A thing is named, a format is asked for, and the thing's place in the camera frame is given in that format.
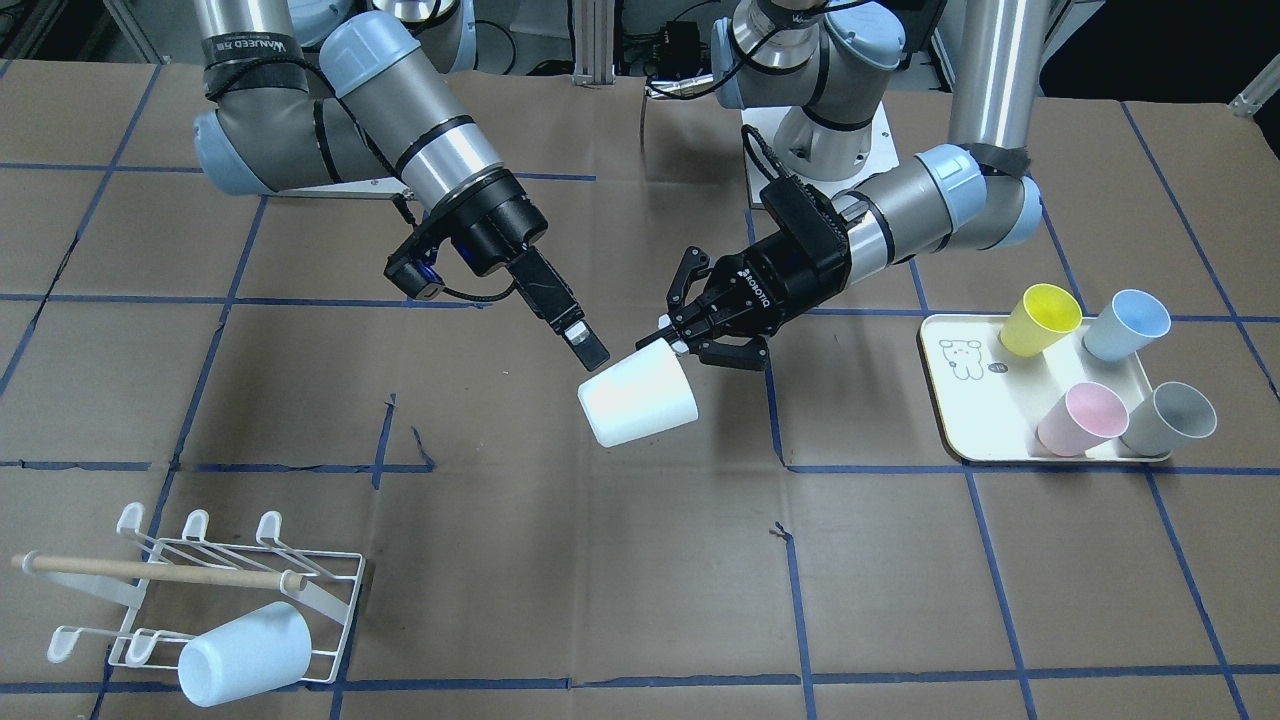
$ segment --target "wooden dowel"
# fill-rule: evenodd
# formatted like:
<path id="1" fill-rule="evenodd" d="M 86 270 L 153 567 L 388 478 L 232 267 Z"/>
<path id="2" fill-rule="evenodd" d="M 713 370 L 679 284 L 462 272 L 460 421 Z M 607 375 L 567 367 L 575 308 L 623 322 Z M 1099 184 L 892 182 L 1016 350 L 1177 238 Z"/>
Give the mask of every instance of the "wooden dowel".
<path id="1" fill-rule="evenodd" d="M 26 556 L 14 555 L 13 566 L 22 568 Z M 76 573 L 81 575 L 106 575 L 110 578 L 146 578 L 204 585 L 236 588 L 279 589 L 280 573 L 266 570 L 233 570 L 228 568 L 201 568 L 198 565 L 169 565 L 164 562 L 132 562 L 128 560 L 99 560 L 96 557 L 60 557 L 37 555 L 31 560 L 32 570 L 46 573 Z M 307 584 L 303 575 L 293 574 L 284 580 L 289 592 L 300 592 Z"/>

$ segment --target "white wire rack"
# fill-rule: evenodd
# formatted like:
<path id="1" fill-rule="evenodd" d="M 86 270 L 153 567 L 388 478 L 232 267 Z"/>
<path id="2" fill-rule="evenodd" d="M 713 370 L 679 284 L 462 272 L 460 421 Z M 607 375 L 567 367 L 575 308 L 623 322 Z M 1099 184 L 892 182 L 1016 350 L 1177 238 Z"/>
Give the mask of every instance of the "white wire rack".
<path id="1" fill-rule="evenodd" d="M 177 665 L 152 661 L 156 648 L 161 643 L 186 644 L 195 635 L 170 629 L 134 628 L 151 582 L 173 579 L 212 585 L 273 588 L 338 623 L 342 633 L 337 646 L 314 648 L 312 656 L 324 659 L 324 662 L 312 662 L 311 673 L 302 678 L 317 683 L 337 679 L 365 574 L 362 555 L 289 547 L 280 541 L 282 518 L 275 510 L 265 512 L 259 521 L 256 546 L 207 539 L 209 512 L 204 510 L 195 510 L 187 516 L 182 537 L 152 538 L 141 530 L 143 514 L 143 505 L 132 502 L 124 507 L 115 525 L 118 537 L 142 550 L 143 562 L 41 557 L 38 552 L 28 552 L 20 557 L 22 570 L 29 575 L 125 609 L 118 630 L 59 626 L 49 642 L 46 656 L 50 662 L 63 662 L 70 657 L 81 637 L 99 635 L 115 638 L 108 656 L 108 662 L 114 666 L 177 670 Z M 132 570 L 123 570 L 124 566 L 131 566 Z M 137 584 L 119 579 L 123 577 L 138 578 Z"/>

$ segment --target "cup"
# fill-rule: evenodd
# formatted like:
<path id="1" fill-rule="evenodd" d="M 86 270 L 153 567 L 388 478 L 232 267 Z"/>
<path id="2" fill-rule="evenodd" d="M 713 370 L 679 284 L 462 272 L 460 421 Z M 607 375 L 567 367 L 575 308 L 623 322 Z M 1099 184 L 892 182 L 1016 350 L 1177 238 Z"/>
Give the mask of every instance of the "cup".
<path id="1" fill-rule="evenodd" d="M 1129 410 L 1107 386 L 1083 382 L 1071 386 L 1036 427 L 1050 452 L 1074 457 L 1091 447 L 1120 437 L 1129 427 Z"/>
<path id="2" fill-rule="evenodd" d="M 307 623 L 279 601 L 187 642 L 178 684 L 193 705 L 211 707 L 297 683 L 308 665 Z"/>
<path id="3" fill-rule="evenodd" d="M 698 419 L 698 402 L 680 359 L 662 340 L 579 386 L 577 401 L 604 447 Z"/>
<path id="4" fill-rule="evenodd" d="M 1075 332 L 1084 315 L 1070 292 L 1056 284 L 1033 284 L 1000 328 L 1000 343 L 1020 357 L 1033 357 Z"/>
<path id="5" fill-rule="evenodd" d="M 1085 331 L 1084 348 L 1115 363 L 1165 337 L 1171 325 L 1162 302 L 1140 290 L 1121 290 Z"/>
<path id="6" fill-rule="evenodd" d="M 1204 395 L 1187 383 L 1161 383 L 1129 416 L 1120 442 L 1138 455 L 1158 457 L 1217 429 L 1217 413 Z"/>

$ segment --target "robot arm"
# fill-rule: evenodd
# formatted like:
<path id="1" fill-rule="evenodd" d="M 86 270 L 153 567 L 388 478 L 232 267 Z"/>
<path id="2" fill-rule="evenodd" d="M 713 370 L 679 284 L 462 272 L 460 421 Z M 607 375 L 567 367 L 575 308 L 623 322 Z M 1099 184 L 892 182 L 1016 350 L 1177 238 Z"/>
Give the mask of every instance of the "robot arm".
<path id="1" fill-rule="evenodd" d="M 462 32 L 451 23 L 465 22 L 470 3 L 438 5 L 452 8 L 438 32 Z M 214 184 L 266 195 L 394 176 L 426 208 L 384 270 L 401 291 L 428 300 L 444 288 L 434 264 L 448 240 L 476 275 L 506 268 L 534 315 L 588 370 L 608 360 L 568 284 L 532 247 L 547 219 L 401 20 L 356 15 L 328 36 L 315 68 L 293 37 L 285 0 L 196 0 L 196 8 L 206 94 L 220 102 L 196 119 L 197 155 Z M 334 97 L 311 99 L 308 69 Z"/>
<path id="2" fill-rule="evenodd" d="M 705 364 L 762 370 L 765 338 L 783 323 L 883 268 L 1030 237 L 1039 192 L 1025 176 L 1025 138 L 1046 20 L 1046 3 L 969 0 L 951 142 L 827 197 L 791 172 L 854 174 L 865 155 L 858 136 L 897 65 L 901 26 L 873 4 L 742 0 L 733 19 L 717 26 L 717 47 L 730 46 L 742 65 L 732 73 L 719 53 L 721 104 L 801 104 L 780 126 L 778 177 L 760 193 L 780 229 L 714 264 L 699 249 L 686 251 L 660 329 L 637 347 L 662 338 Z M 841 151 L 844 165 L 833 165 Z M 703 292 L 687 300 L 690 284 L 704 278 Z M 723 336 L 748 343 L 717 342 Z"/>

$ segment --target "tray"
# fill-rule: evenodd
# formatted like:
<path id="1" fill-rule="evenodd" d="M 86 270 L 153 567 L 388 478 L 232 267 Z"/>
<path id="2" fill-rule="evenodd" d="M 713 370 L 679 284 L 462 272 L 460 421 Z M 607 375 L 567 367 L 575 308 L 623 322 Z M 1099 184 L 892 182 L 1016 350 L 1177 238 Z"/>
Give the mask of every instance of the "tray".
<path id="1" fill-rule="evenodd" d="M 1080 343 L 1085 318 L 1069 337 L 1036 357 L 1019 357 L 1000 343 L 1009 315 L 932 315 L 920 324 L 920 356 L 933 392 L 942 436 L 974 462 L 1156 462 L 1107 441 L 1084 455 L 1057 457 L 1036 439 L 1036 425 L 1073 384 L 1093 380 L 1114 389 L 1132 413 L 1151 396 L 1138 355 L 1105 363 Z"/>

